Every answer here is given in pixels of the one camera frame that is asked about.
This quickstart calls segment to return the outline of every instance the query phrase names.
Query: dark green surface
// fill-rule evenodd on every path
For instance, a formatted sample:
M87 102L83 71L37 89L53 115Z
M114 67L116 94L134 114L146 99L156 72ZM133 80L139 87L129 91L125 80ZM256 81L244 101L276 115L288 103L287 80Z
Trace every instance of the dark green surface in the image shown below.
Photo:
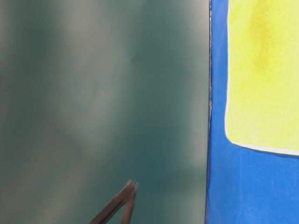
M129 179L133 224L204 222L207 1L1 1L0 49L0 223L89 223Z

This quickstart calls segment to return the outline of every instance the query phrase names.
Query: tweezers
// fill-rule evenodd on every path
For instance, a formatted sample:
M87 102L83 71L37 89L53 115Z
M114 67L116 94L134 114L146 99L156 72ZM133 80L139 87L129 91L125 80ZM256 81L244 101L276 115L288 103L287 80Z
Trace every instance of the tweezers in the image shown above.
M105 224L124 205L121 224L129 224L134 208L135 196L138 185L129 181L127 185L117 194L114 199L100 211L90 224Z

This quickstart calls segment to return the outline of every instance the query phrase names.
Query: white border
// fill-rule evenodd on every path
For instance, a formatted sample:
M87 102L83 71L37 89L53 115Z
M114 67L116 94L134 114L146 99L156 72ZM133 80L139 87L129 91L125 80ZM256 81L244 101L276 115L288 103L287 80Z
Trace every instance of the white border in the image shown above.
M230 0L228 1L228 15L229 15L229 10L230 10ZM270 153L277 153L277 154L286 154L286 155L299 155L299 151L296 150L291 150L291 149L285 149L285 148L272 148L272 147L263 147L263 146L255 146L247 143L239 143L235 141L231 141L228 137L228 123L227 123L227 118L228 118L228 99L229 99L229 84L230 84L230 75L229 75L229 22L228 22L228 15L227 15L227 30L228 30L228 84L227 84L227 94L226 94L226 106L225 106L225 116L224 116L224 129L225 129L225 136L226 138L233 144L245 147L245 148L250 148L258 151L264 151L264 152L270 152Z

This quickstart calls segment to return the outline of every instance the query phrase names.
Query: metal edge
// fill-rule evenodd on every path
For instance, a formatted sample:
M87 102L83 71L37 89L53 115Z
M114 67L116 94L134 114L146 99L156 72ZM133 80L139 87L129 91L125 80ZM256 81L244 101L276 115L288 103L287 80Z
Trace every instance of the metal edge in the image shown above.
M208 106L208 132L207 132L207 163L206 163L206 208L205 224L209 221L209 183L210 183L210 129L212 115L212 0L209 0L209 106Z

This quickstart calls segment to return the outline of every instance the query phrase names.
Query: yellow square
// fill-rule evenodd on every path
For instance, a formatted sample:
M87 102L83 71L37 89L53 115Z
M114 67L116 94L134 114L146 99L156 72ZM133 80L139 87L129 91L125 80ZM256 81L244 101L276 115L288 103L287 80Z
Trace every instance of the yellow square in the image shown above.
M225 132L299 155L299 0L230 0Z

